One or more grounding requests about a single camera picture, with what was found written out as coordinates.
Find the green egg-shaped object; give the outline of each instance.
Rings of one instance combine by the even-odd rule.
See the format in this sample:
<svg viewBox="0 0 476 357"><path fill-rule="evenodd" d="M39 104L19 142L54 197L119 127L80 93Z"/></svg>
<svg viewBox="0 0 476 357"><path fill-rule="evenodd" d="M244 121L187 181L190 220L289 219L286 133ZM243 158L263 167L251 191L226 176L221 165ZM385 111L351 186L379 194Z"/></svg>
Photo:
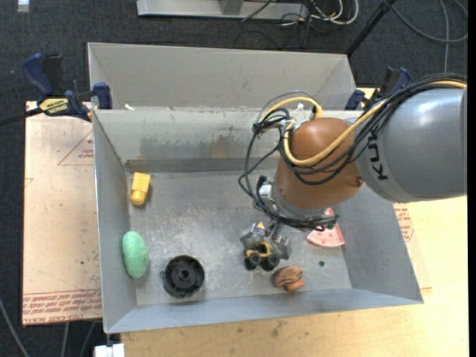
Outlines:
<svg viewBox="0 0 476 357"><path fill-rule="evenodd" d="M130 277L141 277L149 265L149 252L144 238L137 231L128 231L122 237L122 252L127 274Z"/></svg>

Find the gray metal bin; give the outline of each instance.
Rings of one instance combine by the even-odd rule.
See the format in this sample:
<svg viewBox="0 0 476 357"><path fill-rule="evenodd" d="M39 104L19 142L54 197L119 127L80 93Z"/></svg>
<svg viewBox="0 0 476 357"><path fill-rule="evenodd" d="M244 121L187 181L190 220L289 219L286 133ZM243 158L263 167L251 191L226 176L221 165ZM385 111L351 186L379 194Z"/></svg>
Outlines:
<svg viewBox="0 0 476 357"><path fill-rule="evenodd" d="M345 56L90 44L91 84L112 88L114 109L94 110L94 154L106 332L182 327L421 303L391 202L366 187L333 209L346 243L325 249L287 228L306 285L287 293L271 273L247 271L239 238L265 219L239 188L251 125L261 106L291 90L315 95L326 116L355 89ZM133 111L123 109L125 104ZM265 134L252 157L274 145ZM276 158L259 171L271 176ZM131 205L134 172L152 175L143 207ZM139 279L126 273L122 236L149 249ZM192 297L166 293L167 262L195 257L205 283Z"/></svg>

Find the black round object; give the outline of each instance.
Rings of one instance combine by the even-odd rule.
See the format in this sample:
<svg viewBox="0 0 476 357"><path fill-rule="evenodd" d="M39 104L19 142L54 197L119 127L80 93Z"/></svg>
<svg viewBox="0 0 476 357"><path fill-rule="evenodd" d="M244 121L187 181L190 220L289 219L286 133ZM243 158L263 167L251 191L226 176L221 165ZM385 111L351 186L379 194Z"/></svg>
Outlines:
<svg viewBox="0 0 476 357"><path fill-rule="evenodd" d="M271 254L261 263L261 268L265 271L271 271L279 264L280 258L276 254Z"/></svg>
<svg viewBox="0 0 476 357"><path fill-rule="evenodd" d="M261 256L258 253L251 254L245 259L245 267L247 270L254 270L261 263Z"/></svg>
<svg viewBox="0 0 476 357"><path fill-rule="evenodd" d="M175 298L187 298L200 289L205 271L198 260L181 255L168 262L162 279L169 294Z"/></svg>

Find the brown walnut-shaped object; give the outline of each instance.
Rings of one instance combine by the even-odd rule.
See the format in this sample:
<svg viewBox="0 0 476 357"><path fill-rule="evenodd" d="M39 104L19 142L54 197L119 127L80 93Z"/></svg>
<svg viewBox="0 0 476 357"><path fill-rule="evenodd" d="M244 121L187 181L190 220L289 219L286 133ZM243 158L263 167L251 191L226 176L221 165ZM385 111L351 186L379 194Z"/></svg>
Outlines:
<svg viewBox="0 0 476 357"><path fill-rule="evenodd" d="M303 269L297 266L282 268L274 275L276 287L284 287L286 291L294 292L304 286Z"/></svg>

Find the brown object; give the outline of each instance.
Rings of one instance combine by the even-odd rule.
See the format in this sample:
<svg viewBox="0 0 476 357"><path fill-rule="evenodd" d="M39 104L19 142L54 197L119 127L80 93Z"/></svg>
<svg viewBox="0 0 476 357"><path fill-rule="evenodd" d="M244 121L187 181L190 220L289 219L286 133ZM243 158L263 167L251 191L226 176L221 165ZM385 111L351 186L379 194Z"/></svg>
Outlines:
<svg viewBox="0 0 476 357"><path fill-rule="evenodd" d="M279 270L274 276L274 284L276 287L284 287L286 290L292 292L299 287L304 286L301 280L303 276L303 269L297 266L289 266Z"/></svg>
<svg viewBox="0 0 476 357"><path fill-rule="evenodd" d="M303 123L291 135L291 152L299 160L311 158L326 149L350 125L337 118L317 118ZM353 143L354 133L344 139L321 165L334 161ZM345 159L334 167L339 167ZM302 176L307 181L317 181L329 173ZM276 171L277 194L290 205L300 209L322 209L342 202L357 193L362 186L361 177L354 163L347 165L335 178L320 185L308 185L299 181L280 157Z"/></svg>
<svg viewBox="0 0 476 357"><path fill-rule="evenodd" d="M286 289L286 291L294 292L294 291L297 291L302 286L304 286L304 280L299 279L295 283L286 284L284 288Z"/></svg>

